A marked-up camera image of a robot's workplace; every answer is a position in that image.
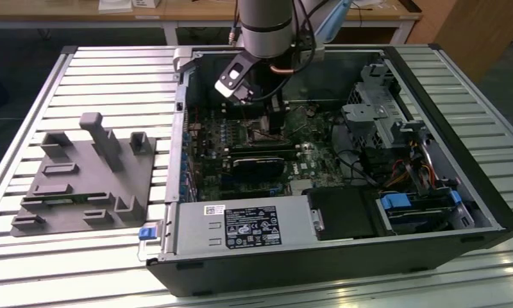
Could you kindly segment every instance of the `power supply label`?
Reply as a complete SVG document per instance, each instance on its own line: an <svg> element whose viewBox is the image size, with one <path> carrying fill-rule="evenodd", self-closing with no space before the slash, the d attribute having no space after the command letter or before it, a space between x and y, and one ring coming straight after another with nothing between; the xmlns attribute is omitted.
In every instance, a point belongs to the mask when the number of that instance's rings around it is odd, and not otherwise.
<svg viewBox="0 0 513 308"><path fill-rule="evenodd" d="M224 221L229 249L281 245L276 207L224 210Z"/></svg>

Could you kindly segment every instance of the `table leg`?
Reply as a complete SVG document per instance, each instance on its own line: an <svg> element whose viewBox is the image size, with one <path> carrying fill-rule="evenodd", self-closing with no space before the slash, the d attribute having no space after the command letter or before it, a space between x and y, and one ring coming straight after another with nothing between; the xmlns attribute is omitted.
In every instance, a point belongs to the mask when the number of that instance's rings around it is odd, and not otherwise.
<svg viewBox="0 0 513 308"><path fill-rule="evenodd" d="M164 27L166 44L169 46L178 45L177 22L176 21L165 21L162 27Z"/></svg>
<svg viewBox="0 0 513 308"><path fill-rule="evenodd" d="M409 37L412 26L414 25L414 21L402 21L401 25L397 27L390 44L404 44L406 42L406 38Z"/></svg>
<svg viewBox="0 0 513 308"><path fill-rule="evenodd" d="M49 40L52 38L50 29L37 29L37 34L39 34L42 40Z"/></svg>

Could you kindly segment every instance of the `metal slotted platform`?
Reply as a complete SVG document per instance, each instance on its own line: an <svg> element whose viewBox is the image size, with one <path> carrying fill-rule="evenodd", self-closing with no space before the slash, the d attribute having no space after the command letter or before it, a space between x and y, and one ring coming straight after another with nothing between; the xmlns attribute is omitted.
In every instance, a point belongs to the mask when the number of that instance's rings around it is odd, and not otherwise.
<svg viewBox="0 0 513 308"><path fill-rule="evenodd" d="M104 114L102 125L124 138L144 130L158 138L148 220L164 217L168 150L176 94L173 47L81 47L61 55L0 165L0 307L513 307L513 239L438 269L297 287L176 298L144 268L137 228L9 236L10 220L43 152L43 132L78 129L82 112ZM466 84L441 51L398 47L433 101L513 208L513 129ZM405 97L410 112L416 108Z"/></svg>

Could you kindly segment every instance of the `white sticker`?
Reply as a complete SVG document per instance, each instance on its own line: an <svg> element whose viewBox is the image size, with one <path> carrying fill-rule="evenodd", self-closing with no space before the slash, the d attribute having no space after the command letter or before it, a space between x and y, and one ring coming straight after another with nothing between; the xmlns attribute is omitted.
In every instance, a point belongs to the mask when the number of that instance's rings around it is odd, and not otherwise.
<svg viewBox="0 0 513 308"><path fill-rule="evenodd" d="M224 215L225 205L205 205L204 215Z"/></svg>

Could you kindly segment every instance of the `copper pipe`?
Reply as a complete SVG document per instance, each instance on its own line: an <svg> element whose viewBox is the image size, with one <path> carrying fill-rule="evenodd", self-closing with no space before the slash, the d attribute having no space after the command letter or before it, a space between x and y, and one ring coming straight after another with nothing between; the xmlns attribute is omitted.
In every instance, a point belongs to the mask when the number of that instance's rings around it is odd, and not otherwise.
<svg viewBox="0 0 513 308"><path fill-rule="evenodd" d="M294 74L294 69L278 69L273 64L270 65L270 70L277 75L292 75L292 74Z"/></svg>

